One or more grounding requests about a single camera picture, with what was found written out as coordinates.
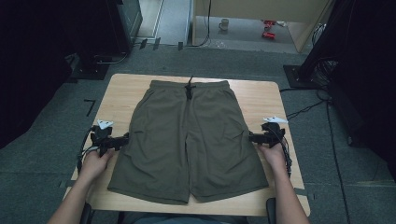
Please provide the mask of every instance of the wooden table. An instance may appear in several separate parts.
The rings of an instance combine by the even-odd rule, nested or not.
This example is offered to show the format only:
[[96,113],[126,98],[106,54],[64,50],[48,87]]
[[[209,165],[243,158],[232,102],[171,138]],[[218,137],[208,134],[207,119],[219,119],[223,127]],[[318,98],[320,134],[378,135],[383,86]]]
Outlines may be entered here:
[[[194,0],[192,44],[195,43],[197,16],[207,17],[210,0]],[[287,21],[298,52],[323,19],[329,16],[332,0],[212,0],[211,17],[267,21]]]
[[[158,77],[143,75],[114,75],[107,87],[105,97],[100,105],[94,124],[98,119],[114,121],[112,136],[122,136],[128,132],[131,117],[137,103],[149,88],[151,80],[167,80],[187,83],[188,77]],[[215,82],[223,79],[198,78],[192,82]],[[228,80],[244,114],[247,126],[254,133],[260,133],[262,118],[277,116],[285,118],[285,111],[280,98],[279,89],[275,82]],[[291,166],[291,182],[295,188],[304,189],[299,164],[294,151],[290,136],[289,126],[281,124],[286,129],[286,135],[290,145],[290,156],[293,160]],[[91,145],[91,140],[86,142],[85,147]],[[180,214],[208,214],[208,215],[236,215],[236,216],[262,216],[266,217],[265,202],[268,198],[275,197],[274,179],[272,171],[259,153],[270,188],[260,189],[245,195],[216,201],[212,203],[198,203],[192,196],[187,205],[169,205],[151,203],[133,197],[125,196],[107,190],[107,185],[113,173],[117,161],[118,152],[110,160],[106,171],[96,180],[92,186],[87,203],[94,210],[113,211],[136,211],[136,212],[160,212]],[[72,179],[77,178],[77,171]],[[306,214],[309,216],[310,208],[305,196],[298,196]]]

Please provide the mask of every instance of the gray carpet floor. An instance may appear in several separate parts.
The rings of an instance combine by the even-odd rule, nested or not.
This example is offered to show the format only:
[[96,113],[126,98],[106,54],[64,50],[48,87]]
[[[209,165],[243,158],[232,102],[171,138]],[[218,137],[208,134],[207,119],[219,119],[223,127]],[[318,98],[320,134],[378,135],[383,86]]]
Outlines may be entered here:
[[[86,130],[112,75],[116,73],[161,76],[219,77],[274,81],[288,88],[283,64],[301,64],[306,55],[238,51],[228,49],[183,49],[151,46],[111,65],[105,80],[64,83],[42,110],[31,129],[0,150],[0,222],[45,223],[60,204],[63,180],[70,178]],[[94,99],[93,111],[87,117]],[[315,91],[286,91],[282,100],[287,114],[318,102]],[[368,148],[347,145],[347,132],[330,106],[335,152],[344,181],[345,209],[340,179],[332,150],[326,105],[318,105],[290,121],[305,188],[310,194],[312,223],[394,223],[396,185],[387,165]],[[250,217],[250,223],[267,223]],[[116,223],[117,213],[98,211],[93,223]]]

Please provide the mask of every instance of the person's left hand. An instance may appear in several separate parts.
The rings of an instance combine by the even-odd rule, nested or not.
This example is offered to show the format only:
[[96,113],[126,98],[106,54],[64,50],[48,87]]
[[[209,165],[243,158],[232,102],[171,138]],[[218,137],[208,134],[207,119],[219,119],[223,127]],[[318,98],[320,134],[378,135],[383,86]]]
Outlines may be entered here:
[[78,178],[92,182],[98,177],[107,166],[107,162],[113,157],[114,149],[109,149],[102,157],[99,157],[97,151],[91,151],[85,156],[81,172]]

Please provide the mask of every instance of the shorts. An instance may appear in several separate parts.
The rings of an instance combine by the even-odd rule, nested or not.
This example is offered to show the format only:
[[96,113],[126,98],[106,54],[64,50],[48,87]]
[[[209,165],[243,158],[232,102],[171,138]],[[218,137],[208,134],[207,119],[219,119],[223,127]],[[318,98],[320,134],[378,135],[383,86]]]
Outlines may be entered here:
[[138,199],[206,203],[268,187],[227,81],[153,80],[134,110],[130,143],[108,189]]

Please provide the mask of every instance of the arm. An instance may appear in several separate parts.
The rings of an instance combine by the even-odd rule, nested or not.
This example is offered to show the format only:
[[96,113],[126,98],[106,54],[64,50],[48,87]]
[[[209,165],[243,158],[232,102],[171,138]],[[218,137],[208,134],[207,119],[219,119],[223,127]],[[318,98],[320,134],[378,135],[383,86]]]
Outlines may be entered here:
[[76,183],[48,223],[79,223],[90,186],[106,169],[107,161],[113,156],[113,152],[114,150],[108,150],[100,158],[96,151],[92,151],[85,157]]
[[282,145],[279,143],[272,148],[258,146],[270,163],[274,174],[276,191],[276,223],[309,223],[293,185],[289,180],[285,166]]

